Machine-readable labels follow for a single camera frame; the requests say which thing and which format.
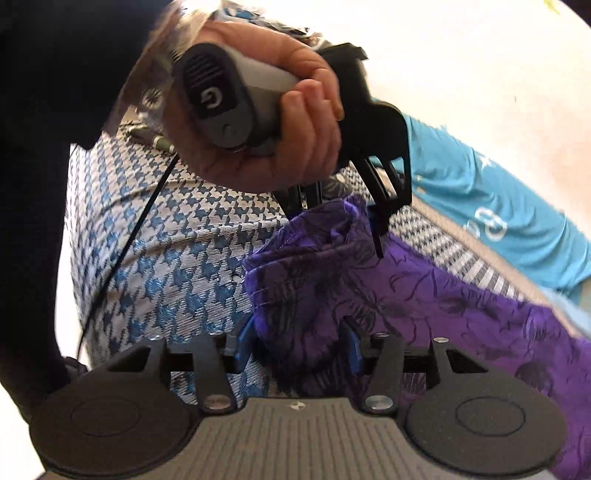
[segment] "black circular pad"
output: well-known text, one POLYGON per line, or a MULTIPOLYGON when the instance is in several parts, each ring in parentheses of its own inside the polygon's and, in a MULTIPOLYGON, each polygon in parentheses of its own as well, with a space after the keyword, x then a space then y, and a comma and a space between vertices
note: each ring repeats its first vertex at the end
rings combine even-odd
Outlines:
POLYGON ((406 430, 427 456, 477 476, 520 476, 552 464, 566 439, 556 403, 521 380, 453 375, 409 409, 406 430))
POLYGON ((81 381, 39 407, 30 433, 58 473, 125 478, 173 456, 191 425, 184 403, 154 380, 81 381))

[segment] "finger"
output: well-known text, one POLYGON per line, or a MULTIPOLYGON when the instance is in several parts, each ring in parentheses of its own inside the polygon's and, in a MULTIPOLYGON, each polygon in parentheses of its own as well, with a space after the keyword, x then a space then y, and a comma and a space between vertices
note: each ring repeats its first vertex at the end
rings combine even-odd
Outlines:
POLYGON ((332 132, 330 133, 330 142, 326 158, 324 159, 324 178, 330 177, 336 170, 336 163, 339 159, 342 140, 340 137, 340 128, 337 122, 334 122, 332 132))
POLYGON ((239 50, 252 59, 287 70, 299 78, 312 78, 324 86, 337 119, 344 118, 339 80, 326 60, 295 38, 252 24, 208 22, 198 42, 221 43, 239 50))
POLYGON ((318 69, 312 75, 314 80, 320 82, 324 88, 324 98, 332 104, 335 118, 340 122, 345 118, 345 110, 340 100, 339 79, 332 69, 318 69))
POLYGON ((297 90, 285 93, 281 97, 281 140, 274 156, 277 180, 283 188, 303 183, 315 142, 304 95, 297 90))
POLYGON ((324 99, 324 89, 320 82, 315 80, 302 80, 295 89, 301 91, 306 101, 306 111, 314 126, 314 149, 304 172, 304 181, 312 183, 324 177, 324 159, 328 152, 332 127, 335 124, 335 116, 328 100, 324 99))

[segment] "black cable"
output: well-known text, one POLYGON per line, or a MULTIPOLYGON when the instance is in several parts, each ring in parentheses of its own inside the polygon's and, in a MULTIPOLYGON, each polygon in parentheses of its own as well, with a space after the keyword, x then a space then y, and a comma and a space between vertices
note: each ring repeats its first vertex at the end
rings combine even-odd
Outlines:
POLYGON ((86 335, 88 334, 90 327, 95 320, 96 311, 102 305, 102 303, 105 301, 105 298, 107 295, 107 290, 109 288, 109 284, 111 283, 111 280, 113 280, 113 277, 115 276, 115 274, 119 270, 119 267, 123 263, 123 260, 124 260, 125 256, 127 255, 127 252, 129 251, 129 249, 131 248, 131 245, 134 242, 135 237, 138 235, 139 229, 141 228, 142 224, 146 220, 146 217, 148 216, 148 213, 150 212, 152 205, 154 205, 156 198, 158 197, 158 195, 160 194, 160 192, 164 188, 164 184, 166 183, 166 180, 168 180, 168 177, 170 177, 170 174, 172 173, 172 170, 175 167, 175 165, 177 164, 177 162, 178 162, 178 153, 175 153, 174 156, 172 157, 172 160, 168 164, 168 167, 166 167, 166 171, 162 175, 162 178, 160 178, 160 181, 158 182, 158 184, 156 185, 156 188, 152 192, 152 196, 147 201, 147 203, 144 207, 144 210, 142 211, 142 214, 139 216, 139 219, 134 226, 134 230, 131 232, 129 238, 127 239, 127 243, 123 247, 123 250, 121 250, 119 257, 117 258, 117 261, 115 262, 115 264, 111 268, 109 275, 107 276, 105 282, 101 285, 97 296, 95 297, 94 301, 92 302, 92 304, 90 306, 90 312, 88 314, 88 317, 86 318, 86 323, 84 323, 84 327, 82 329, 82 335, 80 337, 80 342, 78 343, 78 350, 76 351, 76 358, 77 359, 80 359, 80 351, 82 350, 82 345, 84 344, 84 339, 86 338, 86 335))

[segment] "person's arm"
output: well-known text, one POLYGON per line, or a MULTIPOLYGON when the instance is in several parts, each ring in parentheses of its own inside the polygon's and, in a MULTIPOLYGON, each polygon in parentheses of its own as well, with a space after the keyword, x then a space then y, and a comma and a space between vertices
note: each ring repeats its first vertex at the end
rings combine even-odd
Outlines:
MULTIPOLYGON (((166 28, 152 29, 162 25, 162 19, 156 22, 159 15, 168 18, 171 10, 164 0, 34 0, 19 5, 15 20, 0 33, 0 60, 7 72, 0 75, 5 163, 0 262, 7 272, 0 295, 0 381, 28 418, 40 401, 68 382, 53 314, 69 144, 92 147, 107 117, 115 116, 116 123, 114 104, 133 105, 141 98, 152 40, 157 44, 166 38, 158 34, 166 28)), ((281 98, 281 138, 275 154, 267 157, 210 145, 171 89, 163 124, 181 160, 205 180, 246 192, 328 178, 341 145, 337 119, 344 115, 335 73, 312 49, 287 35, 249 24, 203 25, 208 5, 199 1, 195 16, 180 20, 189 22, 183 37, 187 48, 204 41, 227 44, 302 80, 281 98)), ((174 16, 171 20, 164 24, 175 28, 174 16)))
POLYGON ((70 143, 94 145, 167 4, 0 1, 0 382, 25 419, 69 381, 54 306, 70 143))

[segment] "power icon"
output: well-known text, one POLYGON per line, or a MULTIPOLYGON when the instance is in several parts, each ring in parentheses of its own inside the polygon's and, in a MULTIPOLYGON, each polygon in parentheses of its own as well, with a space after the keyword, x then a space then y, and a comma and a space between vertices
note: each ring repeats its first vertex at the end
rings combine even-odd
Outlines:
POLYGON ((217 87, 210 87, 201 92, 201 103, 205 104, 208 110, 218 107, 222 100, 222 91, 217 87))

